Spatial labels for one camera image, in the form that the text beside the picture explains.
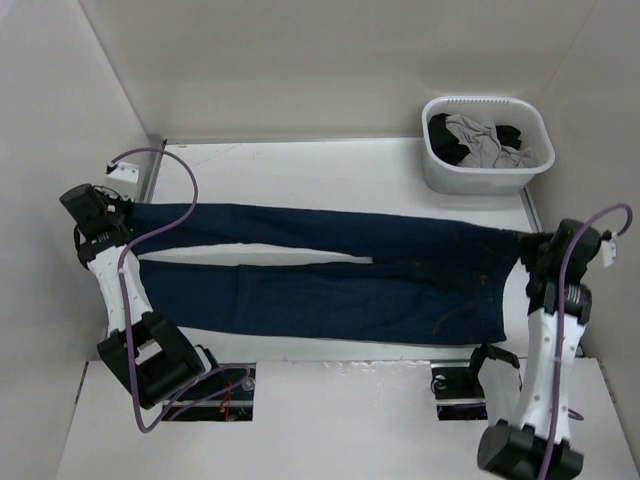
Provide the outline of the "dark blue denim trousers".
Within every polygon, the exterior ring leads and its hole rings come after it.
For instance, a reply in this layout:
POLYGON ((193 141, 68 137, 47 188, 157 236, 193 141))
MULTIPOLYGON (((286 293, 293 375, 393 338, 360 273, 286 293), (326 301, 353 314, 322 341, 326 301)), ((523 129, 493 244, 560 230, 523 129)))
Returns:
POLYGON ((503 293, 516 231, 384 214, 137 204, 128 224, 151 304, 178 326, 255 336, 412 345, 505 340, 503 293), (231 244, 336 252, 339 262, 213 266, 152 252, 231 244))

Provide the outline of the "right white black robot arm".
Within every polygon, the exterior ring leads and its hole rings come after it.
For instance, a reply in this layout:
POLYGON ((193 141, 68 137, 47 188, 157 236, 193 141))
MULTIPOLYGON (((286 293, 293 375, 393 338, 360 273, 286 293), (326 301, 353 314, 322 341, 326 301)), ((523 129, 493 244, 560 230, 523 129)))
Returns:
POLYGON ((521 239, 529 274, 526 363, 485 344, 463 373, 466 388, 485 397, 481 470, 502 479, 574 479, 582 472, 584 456, 571 445, 569 383, 592 309, 582 278, 600 246, 597 230, 572 219, 554 234, 521 239))

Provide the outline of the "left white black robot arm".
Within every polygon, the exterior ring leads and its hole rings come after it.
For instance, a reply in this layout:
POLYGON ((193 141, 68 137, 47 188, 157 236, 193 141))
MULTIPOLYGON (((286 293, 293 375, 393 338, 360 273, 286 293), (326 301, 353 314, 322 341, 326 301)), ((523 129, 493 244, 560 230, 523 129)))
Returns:
POLYGON ((151 305, 131 250, 125 204, 91 184, 70 189, 59 201, 76 222, 78 258, 96 278, 106 306, 99 357, 137 405, 148 410, 190 389, 206 399, 219 395, 225 374, 211 351, 194 346, 151 305))

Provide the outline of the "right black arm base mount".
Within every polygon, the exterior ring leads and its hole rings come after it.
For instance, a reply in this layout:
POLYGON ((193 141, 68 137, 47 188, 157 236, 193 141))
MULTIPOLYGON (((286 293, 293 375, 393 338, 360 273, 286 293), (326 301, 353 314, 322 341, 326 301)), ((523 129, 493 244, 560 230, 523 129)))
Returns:
POLYGON ((435 363, 431 366, 430 389, 440 421, 485 421, 488 419, 482 387, 467 364, 435 363))

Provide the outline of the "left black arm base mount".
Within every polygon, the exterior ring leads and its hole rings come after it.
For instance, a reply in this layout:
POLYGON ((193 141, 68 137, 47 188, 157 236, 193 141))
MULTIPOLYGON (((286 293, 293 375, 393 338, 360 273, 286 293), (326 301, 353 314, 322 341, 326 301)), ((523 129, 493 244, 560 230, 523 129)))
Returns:
POLYGON ((166 412, 163 421, 252 421, 256 383, 255 364, 226 368, 187 390, 166 412))

